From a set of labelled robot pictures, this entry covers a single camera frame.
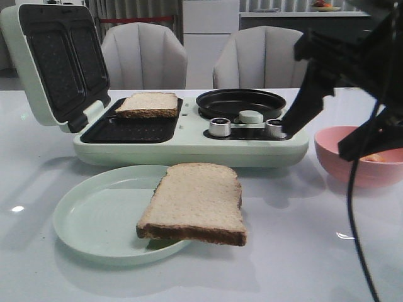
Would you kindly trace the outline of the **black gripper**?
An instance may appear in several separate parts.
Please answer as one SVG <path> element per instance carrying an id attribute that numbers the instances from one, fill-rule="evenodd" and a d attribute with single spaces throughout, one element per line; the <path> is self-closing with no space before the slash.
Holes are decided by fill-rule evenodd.
<path id="1" fill-rule="evenodd" d="M 302 85 L 281 122 L 292 136 L 323 109 L 343 79 L 371 94 L 386 107 L 402 106 L 402 1 L 352 1 L 378 25 L 363 39 L 349 43 L 309 30 L 294 46 L 297 60 L 307 60 Z M 402 112 L 384 108 L 379 115 L 338 142 L 339 156 L 350 162 L 402 148 Z"/>

